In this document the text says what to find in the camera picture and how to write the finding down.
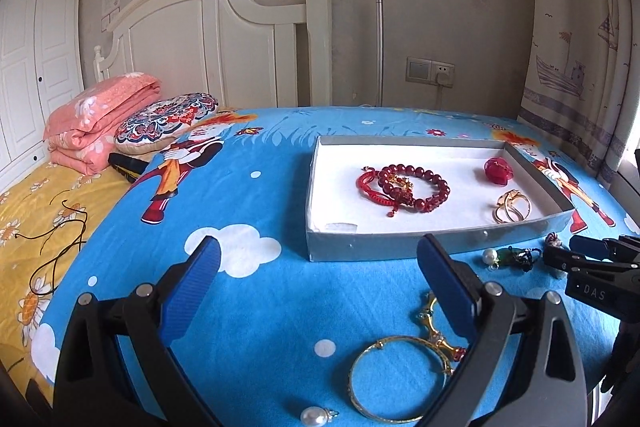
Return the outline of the clear crystal pendant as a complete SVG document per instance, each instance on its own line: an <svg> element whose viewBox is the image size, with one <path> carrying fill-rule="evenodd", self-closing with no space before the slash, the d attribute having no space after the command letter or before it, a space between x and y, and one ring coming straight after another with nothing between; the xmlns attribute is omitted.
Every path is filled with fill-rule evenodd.
<svg viewBox="0 0 640 427"><path fill-rule="evenodd" d="M558 234L556 234L555 232L551 232L544 239L544 246L563 248L563 243ZM566 277L566 273L558 269L551 268L550 272L558 280L565 279Z"/></svg>

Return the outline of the white pearl earring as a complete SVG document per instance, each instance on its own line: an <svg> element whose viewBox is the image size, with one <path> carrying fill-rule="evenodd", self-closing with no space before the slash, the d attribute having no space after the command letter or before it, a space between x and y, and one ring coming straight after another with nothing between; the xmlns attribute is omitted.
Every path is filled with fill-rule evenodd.
<svg viewBox="0 0 640 427"><path fill-rule="evenodd" d="M497 270L500 265L498 251L495 248L487 248L483 251L482 260L489 270Z"/></svg>
<svg viewBox="0 0 640 427"><path fill-rule="evenodd" d="M340 416L336 410L328 407L306 407L299 415L300 422L304 427L326 427Z"/></svg>

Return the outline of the gold bamboo bangle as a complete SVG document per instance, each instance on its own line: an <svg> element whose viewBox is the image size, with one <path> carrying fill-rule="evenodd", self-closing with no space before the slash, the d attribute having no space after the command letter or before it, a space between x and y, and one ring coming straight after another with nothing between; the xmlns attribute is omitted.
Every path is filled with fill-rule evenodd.
<svg viewBox="0 0 640 427"><path fill-rule="evenodd" d="M422 306L418 312L418 321L427 330L427 340L442 352L443 355L454 363L459 363L465 356L466 349L459 346L453 346L442 332L436 327L435 324L435 308L437 298L433 291L429 291L425 295L426 303Z"/></svg>

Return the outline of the gold double ring bangle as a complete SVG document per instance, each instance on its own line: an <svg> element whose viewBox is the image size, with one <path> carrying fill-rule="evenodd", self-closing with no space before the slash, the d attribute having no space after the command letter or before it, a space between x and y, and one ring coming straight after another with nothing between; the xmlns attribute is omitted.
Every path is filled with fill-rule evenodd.
<svg viewBox="0 0 640 427"><path fill-rule="evenodd" d="M532 212L532 203L520 190L503 193L492 210L492 217L497 225L524 222Z"/></svg>

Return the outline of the red flower hair clip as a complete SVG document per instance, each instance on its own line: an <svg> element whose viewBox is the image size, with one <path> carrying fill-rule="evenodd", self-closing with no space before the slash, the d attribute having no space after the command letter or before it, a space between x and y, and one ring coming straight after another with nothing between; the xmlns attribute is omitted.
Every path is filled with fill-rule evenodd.
<svg viewBox="0 0 640 427"><path fill-rule="evenodd" d="M500 186L507 186L514 177L511 165L503 157L489 158L484 173L489 182Z"/></svg>

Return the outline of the blue cartoon tablecloth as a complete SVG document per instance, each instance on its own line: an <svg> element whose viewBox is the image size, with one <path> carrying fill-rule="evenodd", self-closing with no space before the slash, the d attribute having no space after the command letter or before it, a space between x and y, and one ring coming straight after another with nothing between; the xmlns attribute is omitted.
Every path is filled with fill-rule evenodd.
<svg viewBox="0 0 640 427"><path fill-rule="evenodd" d="M205 235L218 239L219 272L175 350L203 398L228 426L294 426L303 407L364 418L349 404L346 375L376 337L418 330L426 283L416 250L397 239L380 261L313 262L306 196L320 136L495 140L513 145L575 207L568 233L637 234L638 225L596 179L540 134L513 120L409 109L261 109L213 134L218 153L159 204L154 170L122 196L81 248L32 338L38 376L55 379L70 312L83 291L125 295L182 261ZM146 223L146 210L163 218Z"/></svg>

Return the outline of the grey shallow tray box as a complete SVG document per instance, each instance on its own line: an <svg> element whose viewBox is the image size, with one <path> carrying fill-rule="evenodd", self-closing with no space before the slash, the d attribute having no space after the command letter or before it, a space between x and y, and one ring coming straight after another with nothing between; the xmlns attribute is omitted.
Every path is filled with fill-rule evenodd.
<svg viewBox="0 0 640 427"><path fill-rule="evenodd" d="M489 182L485 162L503 157L507 186ZM532 203L520 223L497 225L497 199L520 190ZM504 141L410 136L322 136L314 147L306 207L314 262L412 258L425 234L450 254L539 239L570 223L573 205Z"/></svg>

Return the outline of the ship print curtain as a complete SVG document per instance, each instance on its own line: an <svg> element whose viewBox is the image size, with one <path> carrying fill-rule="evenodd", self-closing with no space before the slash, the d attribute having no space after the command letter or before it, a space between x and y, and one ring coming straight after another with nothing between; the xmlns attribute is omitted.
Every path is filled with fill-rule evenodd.
<svg viewBox="0 0 640 427"><path fill-rule="evenodd" d="M639 0L535 0L518 118L609 186L638 113Z"/></svg>

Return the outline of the yellow floral bed sheet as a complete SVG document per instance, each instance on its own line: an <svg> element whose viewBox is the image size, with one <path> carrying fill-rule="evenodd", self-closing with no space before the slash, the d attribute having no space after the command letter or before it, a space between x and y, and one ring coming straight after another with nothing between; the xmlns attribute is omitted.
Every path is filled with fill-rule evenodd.
<svg viewBox="0 0 640 427"><path fill-rule="evenodd" d="M129 269L119 251L91 236L122 199L129 182L113 168L84 176L48 161L1 191L1 363L19 393L34 381L47 400L53 385L32 361L32 340L53 293L82 247L112 279Z"/></svg>

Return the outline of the patterned round pillow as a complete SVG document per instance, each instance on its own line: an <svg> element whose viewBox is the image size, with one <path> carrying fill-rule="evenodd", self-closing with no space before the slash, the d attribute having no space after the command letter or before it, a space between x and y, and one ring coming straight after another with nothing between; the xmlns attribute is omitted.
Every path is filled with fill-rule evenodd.
<svg viewBox="0 0 640 427"><path fill-rule="evenodd" d="M119 153L140 156L156 152L217 113L216 98L207 93L187 93L156 101L127 117L114 134Z"/></svg>

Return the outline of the pink folded quilt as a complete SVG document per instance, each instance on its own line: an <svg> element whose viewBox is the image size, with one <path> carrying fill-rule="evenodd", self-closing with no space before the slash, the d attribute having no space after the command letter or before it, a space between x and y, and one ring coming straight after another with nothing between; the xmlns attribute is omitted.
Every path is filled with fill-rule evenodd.
<svg viewBox="0 0 640 427"><path fill-rule="evenodd" d="M50 161L84 176L108 166L118 126L160 98L160 80L127 72L82 91L51 113L44 127Z"/></svg>

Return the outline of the white bed headboard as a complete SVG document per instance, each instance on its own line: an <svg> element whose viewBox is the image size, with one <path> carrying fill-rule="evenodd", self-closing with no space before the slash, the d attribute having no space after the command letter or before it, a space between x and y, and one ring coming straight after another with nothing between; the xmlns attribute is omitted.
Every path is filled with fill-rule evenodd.
<svg viewBox="0 0 640 427"><path fill-rule="evenodd" d="M132 0L93 53L98 81L146 72L166 98L208 92L236 108L329 106L332 0Z"/></svg>

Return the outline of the white wardrobe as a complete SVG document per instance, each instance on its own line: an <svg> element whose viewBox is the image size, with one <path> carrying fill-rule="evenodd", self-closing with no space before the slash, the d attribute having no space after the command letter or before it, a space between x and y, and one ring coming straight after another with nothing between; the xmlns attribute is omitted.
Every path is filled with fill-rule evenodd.
<svg viewBox="0 0 640 427"><path fill-rule="evenodd" d="M85 89L79 0L1 0L1 188L48 159L51 113Z"/></svg>

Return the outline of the silver metal pole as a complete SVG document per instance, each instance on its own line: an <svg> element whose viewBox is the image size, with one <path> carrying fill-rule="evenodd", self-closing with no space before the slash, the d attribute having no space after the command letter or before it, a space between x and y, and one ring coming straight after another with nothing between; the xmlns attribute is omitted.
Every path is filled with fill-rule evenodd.
<svg viewBox="0 0 640 427"><path fill-rule="evenodd" d="M376 106L383 105L384 93L384 0L375 0L376 15Z"/></svg>

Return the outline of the paper notice on wall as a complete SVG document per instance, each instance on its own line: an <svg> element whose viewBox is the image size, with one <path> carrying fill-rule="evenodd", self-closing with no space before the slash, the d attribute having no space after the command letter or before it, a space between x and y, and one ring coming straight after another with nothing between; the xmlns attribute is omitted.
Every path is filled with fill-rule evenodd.
<svg viewBox="0 0 640 427"><path fill-rule="evenodd" d="M107 31L108 25L111 23L112 17L115 16L120 9L120 0L101 0L101 31Z"/></svg>

